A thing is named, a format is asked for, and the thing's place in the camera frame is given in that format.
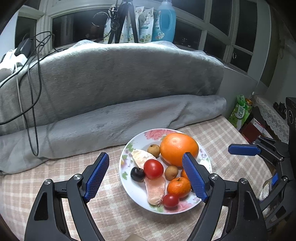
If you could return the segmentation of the right hand in white glove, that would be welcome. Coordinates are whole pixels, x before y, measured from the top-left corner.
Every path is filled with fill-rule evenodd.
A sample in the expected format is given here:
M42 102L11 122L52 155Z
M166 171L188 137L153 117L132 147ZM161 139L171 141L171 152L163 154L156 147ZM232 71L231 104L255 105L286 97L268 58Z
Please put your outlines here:
M266 181L264 182L264 184L263 184L263 186L262 186L262 190L261 190L261 192L260 192L260 194L259 194L259 197L258 197L259 202L264 201L264 200L269 196L270 188L271 188L271 183L272 183L272 180L271 180L271 179L266 180ZM271 208L270 205L269 205L269 206L267 206L266 209L264 209L264 210L262 211L262 214L263 214L263 217L264 217L264 218L267 218L267 216L268 216L268 214L270 213L270 210L271 210L271 209L272 209L272 208Z

